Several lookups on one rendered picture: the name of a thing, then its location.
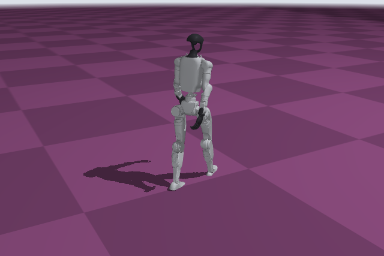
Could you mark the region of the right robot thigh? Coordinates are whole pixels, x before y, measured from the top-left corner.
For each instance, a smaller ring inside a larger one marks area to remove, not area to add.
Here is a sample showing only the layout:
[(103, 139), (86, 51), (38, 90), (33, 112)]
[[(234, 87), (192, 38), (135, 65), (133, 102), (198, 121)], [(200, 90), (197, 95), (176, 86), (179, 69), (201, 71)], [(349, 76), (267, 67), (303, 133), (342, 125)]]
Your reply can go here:
[[(203, 139), (201, 140), (200, 145), (201, 145), (201, 148), (208, 150), (207, 148), (208, 140), (212, 141), (212, 118), (211, 118), (210, 110), (208, 108), (206, 109), (207, 109), (207, 112), (205, 113), (205, 116), (203, 117), (203, 121), (200, 125), (203, 132)], [(195, 114), (197, 118), (199, 117), (198, 112), (199, 112), (199, 106), (197, 106), (195, 109)]]

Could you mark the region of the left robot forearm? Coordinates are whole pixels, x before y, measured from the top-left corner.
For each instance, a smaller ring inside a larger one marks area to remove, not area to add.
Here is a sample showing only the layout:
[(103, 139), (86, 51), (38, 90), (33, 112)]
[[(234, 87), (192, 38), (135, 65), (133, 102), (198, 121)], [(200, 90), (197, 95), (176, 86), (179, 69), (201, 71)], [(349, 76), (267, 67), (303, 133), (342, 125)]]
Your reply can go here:
[(175, 88), (174, 90), (174, 94), (175, 96), (178, 96), (179, 99), (182, 97), (182, 93), (181, 93), (181, 85), (178, 85), (176, 83), (173, 82), (173, 87)]

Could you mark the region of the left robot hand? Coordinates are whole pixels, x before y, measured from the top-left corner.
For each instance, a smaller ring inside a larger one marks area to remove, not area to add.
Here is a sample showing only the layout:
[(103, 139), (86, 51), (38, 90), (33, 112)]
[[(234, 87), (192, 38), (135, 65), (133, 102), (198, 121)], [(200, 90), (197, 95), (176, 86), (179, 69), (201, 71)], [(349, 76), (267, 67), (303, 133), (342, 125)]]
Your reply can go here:
[(178, 96), (176, 96), (177, 97), (177, 99), (179, 100), (179, 103), (181, 104), (181, 101), (182, 100), (185, 100), (185, 97), (182, 95), (182, 97), (179, 99), (179, 97)]

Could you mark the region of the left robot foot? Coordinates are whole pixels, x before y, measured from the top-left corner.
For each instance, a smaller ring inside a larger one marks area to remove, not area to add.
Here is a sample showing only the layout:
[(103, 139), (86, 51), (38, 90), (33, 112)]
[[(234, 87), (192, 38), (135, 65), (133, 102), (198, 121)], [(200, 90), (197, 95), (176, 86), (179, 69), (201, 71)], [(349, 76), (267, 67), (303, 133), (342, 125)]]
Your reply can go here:
[(170, 190), (177, 190), (178, 188), (180, 188), (180, 187), (182, 187), (182, 186), (184, 186), (185, 185), (185, 182), (180, 182), (179, 181), (179, 183), (175, 183), (175, 181), (174, 182), (172, 182), (171, 184), (170, 184), (170, 187), (169, 187), (169, 189)]

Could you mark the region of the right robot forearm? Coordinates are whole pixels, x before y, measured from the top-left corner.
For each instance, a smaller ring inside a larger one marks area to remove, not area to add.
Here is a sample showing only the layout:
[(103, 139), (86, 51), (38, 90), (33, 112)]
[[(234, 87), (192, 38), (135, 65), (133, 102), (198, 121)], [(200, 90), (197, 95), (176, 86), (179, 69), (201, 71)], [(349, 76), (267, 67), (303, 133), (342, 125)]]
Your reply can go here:
[(207, 85), (206, 88), (205, 88), (205, 91), (201, 94), (201, 100), (200, 100), (200, 108), (203, 108), (203, 114), (205, 114), (207, 112), (207, 105), (208, 105), (208, 98), (210, 96), (210, 93), (212, 91), (212, 86), (211, 85)]

